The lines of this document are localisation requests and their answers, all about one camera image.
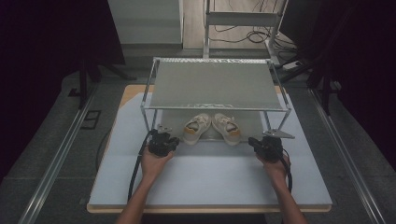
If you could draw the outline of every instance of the aluminum rail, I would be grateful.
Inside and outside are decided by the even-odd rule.
[[[346,145],[343,142],[343,139],[340,136],[340,133],[335,128],[334,123],[332,122],[332,118],[326,114],[324,109],[321,107],[320,97],[317,91],[309,90],[312,97],[315,100],[317,110],[323,119],[326,128],[330,134],[330,137],[334,141],[336,145],[337,152],[340,156],[341,162],[346,167],[346,171],[358,192],[361,202],[366,209],[368,216],[370,217],[372,223],[386,223],[384,218],[382,217],[381,212],[379,211],[378,205],[375,201],[375,198],[369,188],[367,187],[366,182],[361,175],[358,167],[355,165],[355,162],[352,160]]]
[[[46,173],[44,173],[43,177],[41,178],[40,183],[35,189],[35,193],[30,199],[30,202],[27,204],[18,223],[35,223],[35,220],[37,219],[38,214],[40,213],[41,208],[43,207],[44,202],[46,201],[47,196],[50,193],[52,185],[55,182],[56,176],[59,174],[59,171],[64,164],[64,159],[66,158],[67,153],[69,152],[69,149],[76,138],[81,123],[84,120],[85,115],[87,114],[92,99],[96,94],[98,85],[99,84],[97,83],[92,84],[86,104],[77,112],[72,125],[67,131],[67,134],[64,137],[61,145],[59,146],[58,151],[50,162]]]

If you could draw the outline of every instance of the hand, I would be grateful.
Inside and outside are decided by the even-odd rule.
[[[281,161],[277,162],[269,162],[261,158],[256,153],[257,159],[262,162],[264,165],[264,169],[267,172],[268,176],[271,178],[274,187],[285,187],[286,186],[286,169],[283,166]],[[291,165],[289,157],[283,155],[283,159],[285,160],[288,166]]]
[[[143,179],[154,181],[163,170],[165,164],[173,158],[174,151],[170,151],[166,157],[158,157],[149,152],[149,147],[145,147],[142,158]]]

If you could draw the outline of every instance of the person's right hand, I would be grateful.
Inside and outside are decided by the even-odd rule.
[[[277,161],[277,162],[266,161],[263,158],[261,158],[257,153],[256,153],[256,157],[264,165],[264,169],[266,173],[270,177],[273,185],[275,185],[274,187],[283,184],[286,186],[286,169],[281,161]],[[283,155],[283,159],[285,160],[286,164],[290,166],[289,157]]]

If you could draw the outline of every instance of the shoe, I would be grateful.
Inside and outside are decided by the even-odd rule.
[[[184,125],[183,141],[188,145],[195,145],[201,134],[210,128],[211,123],[212,119],[205,113],[195,116]]]
[[[213,127],[221,133],[224,141],[230,145],[235,146],[240,142],[241,131],[239,126],[235,123],[234,118],[228,118],[223,114],[216,114],[212,119]]]

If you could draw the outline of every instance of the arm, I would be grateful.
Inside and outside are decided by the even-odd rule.
[[[257,154],[256,156],[264,164],[265,171],[271,179],[284,223],[308,223],[288,190],[285,180],[286,171],[282,162],[271,163],[263,160]],[[284,159],[287,164],[290,164],[288,157],[284,156]]]
[[[146,199],[149,194],[149,190],[154,184],[157,177],[160,175],[165,164],[172,159],[173,151],[169,152],[166,157],[159,158],[149,152],[146,147],[143,152],[142,158],[142,173],[143,177],[137,186],[134,194],[132,195],[129,202],[126,204],[122,213],[117,220],[117,224],[121,223],[139,223],[145,209]]]

